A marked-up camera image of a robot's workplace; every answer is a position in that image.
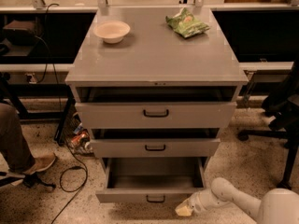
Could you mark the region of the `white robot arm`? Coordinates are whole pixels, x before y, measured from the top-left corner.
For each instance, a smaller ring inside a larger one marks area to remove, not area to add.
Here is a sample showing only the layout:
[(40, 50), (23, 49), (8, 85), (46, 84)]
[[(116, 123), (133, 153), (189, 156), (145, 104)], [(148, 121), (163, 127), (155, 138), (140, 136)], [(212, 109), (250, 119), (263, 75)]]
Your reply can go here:
[(299, 224), (299, 195), (288, 189), (272, 189), (261, 200), (237, 189), (222, 177), (215, 178), (209, 189), (197, 191), (179, 204), (180, 217), (190, 217), (212, 208), (233, 203), (256, 224)]

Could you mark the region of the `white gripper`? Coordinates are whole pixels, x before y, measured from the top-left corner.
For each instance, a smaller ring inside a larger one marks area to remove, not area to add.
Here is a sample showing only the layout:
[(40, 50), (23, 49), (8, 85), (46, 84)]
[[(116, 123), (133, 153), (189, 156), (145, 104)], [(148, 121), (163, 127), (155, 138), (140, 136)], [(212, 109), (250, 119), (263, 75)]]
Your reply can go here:
[(176, 208), (175, 211), (180, 217), (190, 217), (192, 214), (199, 214), (205, 212), (206, 208), (202, 202), (201, 193), (195, 192), (192, 194), (187, 203), (181, 203)]

